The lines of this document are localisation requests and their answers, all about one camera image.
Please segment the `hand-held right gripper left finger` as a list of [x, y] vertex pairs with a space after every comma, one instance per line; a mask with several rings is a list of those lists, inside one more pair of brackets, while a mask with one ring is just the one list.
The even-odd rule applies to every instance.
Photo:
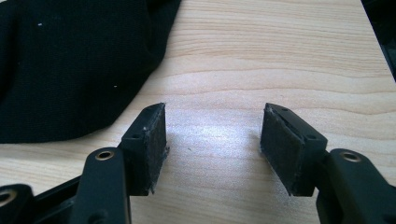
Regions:
[[169, 152], [166, 144], [165, 104], [145, 107], [120, 142], [129, 195], [148, 196], [154, 192]]

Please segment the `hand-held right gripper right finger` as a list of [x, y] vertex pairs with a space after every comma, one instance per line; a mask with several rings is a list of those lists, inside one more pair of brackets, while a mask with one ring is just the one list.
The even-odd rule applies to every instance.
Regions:
[[326, 137], [290, 109], [265, 105], [261, 152], [288, 194], [313, 195], [315, 163], [325, 155], [327, 142]]

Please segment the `black sock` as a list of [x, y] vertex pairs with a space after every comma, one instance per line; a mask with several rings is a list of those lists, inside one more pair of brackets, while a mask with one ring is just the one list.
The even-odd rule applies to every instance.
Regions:
[[111, 125], [162, 62], [180, 2], [0, 1], [0, 144]]

